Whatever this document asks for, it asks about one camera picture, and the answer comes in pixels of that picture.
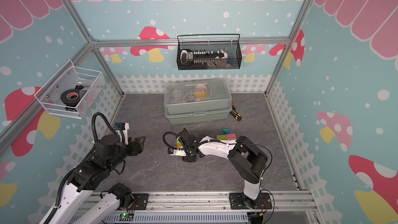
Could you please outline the teal triangle block top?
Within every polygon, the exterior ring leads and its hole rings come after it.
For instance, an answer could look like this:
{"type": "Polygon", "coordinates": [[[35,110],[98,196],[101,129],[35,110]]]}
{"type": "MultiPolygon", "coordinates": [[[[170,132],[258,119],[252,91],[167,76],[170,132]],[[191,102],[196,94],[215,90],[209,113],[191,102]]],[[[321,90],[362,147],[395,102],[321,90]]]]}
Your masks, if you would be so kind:
{"type": "Polygon", "coordinates": [[[224,129],[221,129],[221,131],[222,131],[223,135],[227,135],[227,134],[229,134],[231,132],[231,129],[230,128],[224,128],[224,129]]]}

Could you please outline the pink block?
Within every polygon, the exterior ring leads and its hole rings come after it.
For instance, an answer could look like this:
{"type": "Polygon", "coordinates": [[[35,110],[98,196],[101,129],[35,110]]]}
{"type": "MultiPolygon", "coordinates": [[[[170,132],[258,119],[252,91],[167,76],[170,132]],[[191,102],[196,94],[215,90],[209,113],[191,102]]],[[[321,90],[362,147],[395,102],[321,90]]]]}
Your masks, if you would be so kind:
{"type": "Polygon", "coordinates": [[[231,133],[226,135],[227,140],[236,140],[236,134],[231,133]]]}

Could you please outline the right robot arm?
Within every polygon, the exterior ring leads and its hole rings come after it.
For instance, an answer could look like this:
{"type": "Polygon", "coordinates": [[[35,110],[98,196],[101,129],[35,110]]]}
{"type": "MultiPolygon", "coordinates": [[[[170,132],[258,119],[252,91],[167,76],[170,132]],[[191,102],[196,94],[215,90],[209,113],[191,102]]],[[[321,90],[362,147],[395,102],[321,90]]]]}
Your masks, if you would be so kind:
{"type": "Polygon", "coordinates": [[[196,162],[197,158],[216,156],[230,161],[238,174],[244,179],[241,194],[230,194],[231,208],[255,209],[268,208],[267,200],[261,196],[263,174],[271,161],[259,145],[245,136],[235,140],[221,140],[210,136],[194,136],[186,129],[180,133],[165,132],[163,143],[168,147],[168,154],[181,157],[184,162],[196,162]]]}

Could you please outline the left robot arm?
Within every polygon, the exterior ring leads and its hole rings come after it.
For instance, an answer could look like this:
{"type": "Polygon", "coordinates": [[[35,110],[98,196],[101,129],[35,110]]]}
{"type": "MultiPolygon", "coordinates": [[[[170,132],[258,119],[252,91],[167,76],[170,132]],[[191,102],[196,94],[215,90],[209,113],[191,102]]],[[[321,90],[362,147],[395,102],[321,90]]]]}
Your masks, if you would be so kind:
{"type": "MultiPolygon", "coordinates": [[[[60,182],[54,205],[41,220],[42,224],[67,224],[80,206],[99,184],[122,171],[117,166],[126,165],[127,157],[137,156],[144,150],[145,136],[128,136],[129,124],[111,125],[104,114],[95,113],[91,119],[94,144],[82,162],[71,169],[60,182]]],[[[114,211],[121,209],[129,215],[147,208],[148,194],[134,194],[122,183],[113,185],[100,194],[98,203],[83,214],[78,224],[98,224],[114,211]]]]}

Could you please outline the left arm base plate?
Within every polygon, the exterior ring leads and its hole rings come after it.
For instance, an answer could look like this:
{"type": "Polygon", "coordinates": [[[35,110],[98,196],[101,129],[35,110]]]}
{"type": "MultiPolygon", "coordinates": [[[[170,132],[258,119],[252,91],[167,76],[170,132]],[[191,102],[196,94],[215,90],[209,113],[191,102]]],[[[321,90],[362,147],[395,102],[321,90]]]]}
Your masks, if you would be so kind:
{"type": "Polygon", "coordinates": [[[127,196],[127,211],[146,210],[148,204],[148,194],[129,194],[127,196]]]}

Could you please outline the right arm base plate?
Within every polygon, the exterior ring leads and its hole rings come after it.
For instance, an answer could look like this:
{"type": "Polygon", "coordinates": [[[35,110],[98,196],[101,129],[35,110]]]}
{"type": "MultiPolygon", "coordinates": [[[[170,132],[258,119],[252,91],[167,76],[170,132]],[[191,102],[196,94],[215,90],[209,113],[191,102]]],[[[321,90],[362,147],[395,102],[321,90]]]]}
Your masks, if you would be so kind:
{"type": "Polygon", "coordinates": [[[269,193],[260,193],[259,196],[252,200],[243,193],[230,193],[229,201],[231,209],[272,209],[272,200],[269,193]]]}

